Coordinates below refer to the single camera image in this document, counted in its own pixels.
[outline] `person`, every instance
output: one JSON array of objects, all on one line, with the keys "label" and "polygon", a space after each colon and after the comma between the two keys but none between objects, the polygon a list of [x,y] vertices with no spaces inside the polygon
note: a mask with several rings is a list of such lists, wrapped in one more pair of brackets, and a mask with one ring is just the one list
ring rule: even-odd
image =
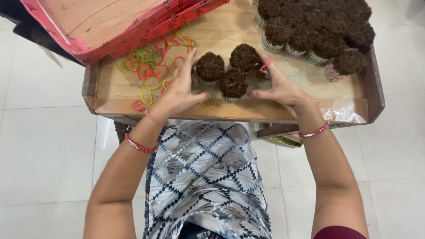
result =
[{"label": "person", "polygon": [[[163,127],[170,116],[211,98],[191,93],[196,52],[188,54],[164,95],[108,161],[88,202],[85,239],[136,238],[132,199],[145,169],[144,238],[272,238],[246,129],[234,122],[202,121]],[[325,129],[303,140],[316,182],[312,238],[368,238],[356,179],[319,108],[273,64],[267,71],[271,89],[249,96],[291,106],[301,134]]]}]

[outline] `hand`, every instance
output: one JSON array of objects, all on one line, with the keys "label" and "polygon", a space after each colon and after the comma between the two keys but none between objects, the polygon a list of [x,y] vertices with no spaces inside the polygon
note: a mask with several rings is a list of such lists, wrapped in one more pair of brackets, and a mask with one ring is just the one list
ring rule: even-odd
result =
[{"label": "hand", "polygon": [[211,94],[204,92],[201,94],[192,94],[192,68],[195,56],[198,50],[194,48],[189,52],[184,60],[181,70],[176,69],[174,78],[164,91],[164,95],[160,98],[158,105],[168,110],[169,115],[183,112],[188,108],[204,102],[211,98]]},{"label": "hand", "polygon": [[[267,64],[269,58],[258,53],[264,64]],[[273,63],[267,67],[269,79],[272,81],[272,88],[269,90],[254,90],[248,93],[248,96],[256,99],[274,100],[283,105],[291,107],[297,106],[302,102],[312,101],[311,97],[298,85],[289,80]]]}]

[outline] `wooden table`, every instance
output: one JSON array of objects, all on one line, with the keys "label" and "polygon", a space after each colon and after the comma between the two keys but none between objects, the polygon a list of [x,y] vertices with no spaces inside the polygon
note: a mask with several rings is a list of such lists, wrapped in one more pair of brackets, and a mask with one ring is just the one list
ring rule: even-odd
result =
[{"label": "wooden table", "polygon": [[[260,42],[263,30],[253,21],[256,8],[250,0],[230,1],[190,22],[190,27],[183,33],[198,41],[198,57],[212,51],[221,55],[226,64],[232,50],[240,43],[247,43],[265,52]],[[166,58],[186,54],[185,47],[172,47]],[[93,114],[135,125],[143,117],[143,113],[135,111],[132,104],[140,99],[143,82],[136,73],[123,73],[117,68],[117,63],[125,57],[105,57],[87,67],[82,94]],[[365,57],[367,66],[359,74],[336,83],[326,80],[321,67],[313,66],[303,58],[294,60],[283,53],[276,53],[273,62],[317,102],[324,118],[335,128],[373,123],[385,107],[373,46]],[[257,79],[253,73],[248,78],[248,91],[270,87],[267,80]],[[150,80],[149,84],[155,84],[154,80]],[[207,89],[197,84],[193,86],[195,93],[205,90]],[[216,107],[203,108],[195,105],[173,118],[279,123],[268,124],[269,127],[258,131],[258,137],[294,134],[298,131],[296,116],[290,108],[269,100],[255,100],[246,96],[235,104],[229,104],[220,98],[217,89],[208,91],[217,99]],[[153,95],[154,99],[159,97],[159,91],[153,91]]]}]

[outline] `woman's left hand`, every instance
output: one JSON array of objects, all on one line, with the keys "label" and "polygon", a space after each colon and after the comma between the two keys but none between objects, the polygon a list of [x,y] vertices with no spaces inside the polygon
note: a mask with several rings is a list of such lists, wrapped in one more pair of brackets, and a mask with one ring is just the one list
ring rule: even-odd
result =
[{"label": "woman's left hand", "polygon": [[176,69],[174,79],[167,86],[156,107],[164,107],[169,116],[183,112],[188,108],[211,98],[208,92],[192,94],[192,68],[198,50],[194,48],[184,60],[181,70]]}]

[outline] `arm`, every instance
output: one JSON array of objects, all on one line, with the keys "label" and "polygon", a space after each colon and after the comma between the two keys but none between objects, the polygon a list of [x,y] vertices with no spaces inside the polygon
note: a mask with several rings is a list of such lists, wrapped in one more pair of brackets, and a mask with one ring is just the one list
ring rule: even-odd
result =
[{"label": "arm", "polygon": [[[172,114],[182,112],[211,97],[209,93],[191,94],[191,69],[197,50],[187,56],[182,70],[175,71],[174,79],[149,110],[159,122],[166,122]],[[162,126],[148,117],[129,134],[129,138],[146,148],[154,148]],[[150,154],[124,141],[109,159],[90,196],[85,217],[84,239],[136,238],[132,200],[136,193]]]},{"label": "arm", "polygon": [[[264,63],[268,58],[261,55]],[[270,90],[256,90],[250,96],[274,100],[293,107],[302,134],[325,125],[319,108],[299,86],[273,64],[267,66],[272,79]],[[345,226],[368,238],[363,202],[356,179],[332,131],[304,139],[304,147],[316,181],[316,210],[312,238],[328,226]]]}]

